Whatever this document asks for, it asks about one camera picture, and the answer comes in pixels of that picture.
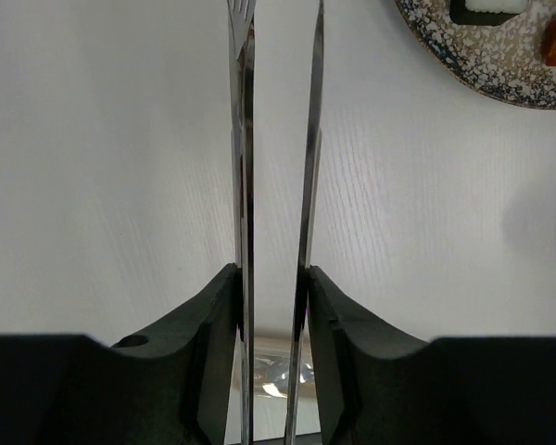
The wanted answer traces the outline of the metal serving tongs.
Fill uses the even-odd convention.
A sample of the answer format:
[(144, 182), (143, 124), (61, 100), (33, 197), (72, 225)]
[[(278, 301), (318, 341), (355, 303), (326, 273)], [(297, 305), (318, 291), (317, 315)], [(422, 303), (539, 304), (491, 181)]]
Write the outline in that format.
[[(253, 1), (230, 1), (229, 79), (232, 115), (235, 262), (242, 273), (241, 440), (254, 435), (254, 69), (255, 7)], [(322, 149), (322, 85), (324, 67), (324, 5), (318, 5), (313, 37), (309, 115), (305, 145), (297, 276), (290, 340), (284, 443), (297, 437), (303, 332), (309, 294), (309, 268), (317, 185)]]

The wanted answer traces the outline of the sushi piece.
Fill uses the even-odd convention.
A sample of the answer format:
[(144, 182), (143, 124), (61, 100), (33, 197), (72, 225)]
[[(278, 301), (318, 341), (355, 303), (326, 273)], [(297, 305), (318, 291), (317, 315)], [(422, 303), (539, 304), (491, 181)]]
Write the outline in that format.
[(450, 0), (449, 16), (458, 25), (499, 26), (525, 12), (528, 0)]

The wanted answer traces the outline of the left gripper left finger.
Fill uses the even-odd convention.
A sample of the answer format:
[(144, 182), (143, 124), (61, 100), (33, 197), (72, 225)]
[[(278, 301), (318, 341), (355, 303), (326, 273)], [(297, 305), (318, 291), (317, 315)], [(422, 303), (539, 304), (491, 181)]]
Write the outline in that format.
[(0, 335), (0, 444), (220, 444), (239, 269), (106, 346), (80, 334)]

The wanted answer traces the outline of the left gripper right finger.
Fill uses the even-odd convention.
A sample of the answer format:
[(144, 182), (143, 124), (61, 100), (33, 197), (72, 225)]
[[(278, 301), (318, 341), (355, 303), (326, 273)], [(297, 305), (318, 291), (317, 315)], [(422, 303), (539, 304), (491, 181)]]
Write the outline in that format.
[(413, 337), (309, 272), (326, 444), (556, 444), (556, 337)]

